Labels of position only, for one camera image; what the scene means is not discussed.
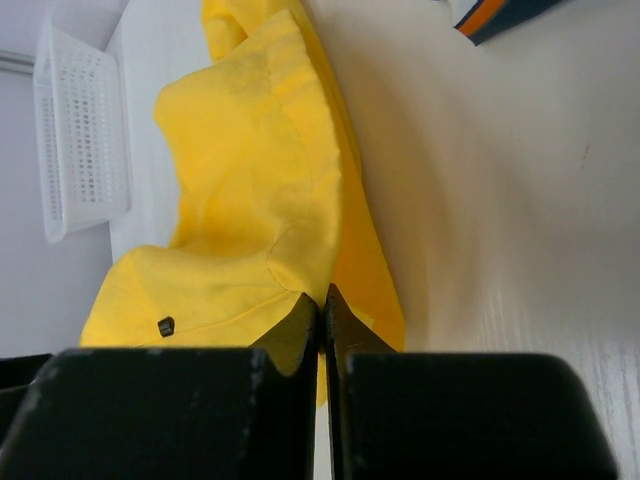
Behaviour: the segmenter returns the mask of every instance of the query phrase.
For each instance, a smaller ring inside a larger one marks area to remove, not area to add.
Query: white surface
[[[125,85],[132,193],[130,211],[111,222],[114,261],[139,245],[166,246],[175,228],[180,190],[153,109],[162,88],[211,65],[200,8],[201,0],[132,0],[109,47]]]
[[[195,12],[145,2],[122,37],[134,209],[112,224],[114,258],[169,239],[177,189],[152,108],[206,65]],[[567,2],[480,48],[439,2],[306,3],[356,125],[409,347],[565,358],[624,478],[640,478],[640,2]]]
[[[77,345],[111,266],[107,225],[45,241],[31,79],[0,73],[0,357]]]

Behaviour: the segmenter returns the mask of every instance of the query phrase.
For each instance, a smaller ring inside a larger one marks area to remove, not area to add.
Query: yellow cloth
[[[353,126],[327,55],[304,8],[298,0],[204,0],[202,24],[211,58],[223,58],[284,8],[291,11],[298,24],[322,83],[342,156],[343,230],[332,281],[352,309],[361,313],[361,320],[373,319],[374,332],[396,350],[402,350],[404,316],[362,189],[360,151]]]
[[[295,16],[285,10],[267,20],[272,12],[258,9],[248,30],[222,12],[225,37],[220,22],[211,33],[213,3],[257,2],[205,1],[210,49],[226,56],[158,98],[155,119],[182,190],[174,237],[169,248],[140,247],[113,266],[81,345],[246,346],[301,292],[322,306],[334,281],[361,319],[401,349],[404,320],[360,183],[355,137],[327,80],[328,61],[324,76],[313,62],[322,48],[304,11],[296,4]],[[167,316],[175,334],[162,338],[157,323]]]

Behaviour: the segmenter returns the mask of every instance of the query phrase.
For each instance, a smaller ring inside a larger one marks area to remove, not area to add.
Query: white basket
[[[49,26],[34,73],[47,240],[127,211],[127,148],[115,59]]]

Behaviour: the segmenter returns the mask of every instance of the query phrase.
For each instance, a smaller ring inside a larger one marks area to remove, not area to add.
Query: wall
[[[35,55],[40,26],[53,0],[2,0],[0,50]]]
[[[0,357],[77,344],[111,265],[109,228],[46,243],[31,78],[2,72],[0,206]]]
[[[640,478],[640,2],[566,2],[479,48],[446,2],[306,3],[409,348],[565,358]]]

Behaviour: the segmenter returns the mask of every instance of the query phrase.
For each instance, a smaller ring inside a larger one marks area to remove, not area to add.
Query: white wall
[[[0,72],[0,357],[76,345],[110,265],[107,225],[46,243],[31,78]]]
[[[35,55],[40,26],[53,0],[0,0],[0,50]]]

